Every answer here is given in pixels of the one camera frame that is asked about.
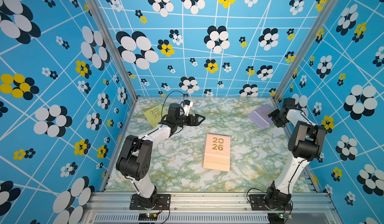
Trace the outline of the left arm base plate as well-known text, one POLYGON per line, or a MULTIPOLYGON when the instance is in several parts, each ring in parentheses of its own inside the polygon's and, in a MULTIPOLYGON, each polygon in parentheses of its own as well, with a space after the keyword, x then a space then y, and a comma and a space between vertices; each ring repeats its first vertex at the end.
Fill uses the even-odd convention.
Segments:
POLYGON ((169 210, 171 203, 170 194, 156 194, 149 199, 143 198, 138 194, 131 196, 130 210, 169 210))

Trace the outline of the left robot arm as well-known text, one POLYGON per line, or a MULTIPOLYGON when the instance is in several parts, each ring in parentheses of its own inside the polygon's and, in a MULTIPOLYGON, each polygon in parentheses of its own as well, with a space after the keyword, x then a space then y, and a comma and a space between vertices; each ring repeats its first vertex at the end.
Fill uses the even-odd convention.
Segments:
POLYGON ((116 162, 116 170, 130 180, 136 189, 136 200, 145 209, 153 208, 157 202, 157 188, 151 182, 148 171, 151 164, 152 149, 160 142, 172 137, 178 128, 199 126, 205 117, 190 114, 193 102, 185 100, 181 104, 172 103, 167 115, 151 131, 125 138, 116 162))

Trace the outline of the pink calendar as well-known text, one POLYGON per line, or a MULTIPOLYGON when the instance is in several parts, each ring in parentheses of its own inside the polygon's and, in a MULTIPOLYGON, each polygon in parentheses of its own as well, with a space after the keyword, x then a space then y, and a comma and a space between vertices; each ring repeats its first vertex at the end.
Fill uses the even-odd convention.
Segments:
POLYGON ((205 169, 229 172, 231 159, 231 137, 207 134, 203 167, 205 169))

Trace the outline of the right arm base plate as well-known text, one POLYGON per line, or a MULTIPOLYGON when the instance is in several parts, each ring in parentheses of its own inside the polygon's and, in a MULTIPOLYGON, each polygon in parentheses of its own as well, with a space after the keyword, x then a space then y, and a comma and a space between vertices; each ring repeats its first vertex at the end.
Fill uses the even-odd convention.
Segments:
POLYGON ((291 196, 279 194, 266 197, 265 194, 251 194, 248 196, 253 211, 291 211, 293 209, 291 196))

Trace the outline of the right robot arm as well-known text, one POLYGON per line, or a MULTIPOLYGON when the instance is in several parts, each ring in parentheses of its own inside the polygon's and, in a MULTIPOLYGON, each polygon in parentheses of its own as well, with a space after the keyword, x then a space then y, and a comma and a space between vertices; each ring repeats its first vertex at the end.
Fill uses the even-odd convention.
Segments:
POLYGON ((295 183, 304 168, 320 156, 328 132, 324 126, 310 121, 304 111, 296 107, 294 98, 284 99, 282 108, 270 113, 269 117, 277 127, 285 127, 289 123, 294 126, 288 141, 291 153, 264 197, 268 209, 276 210, 289 207, 295 183))

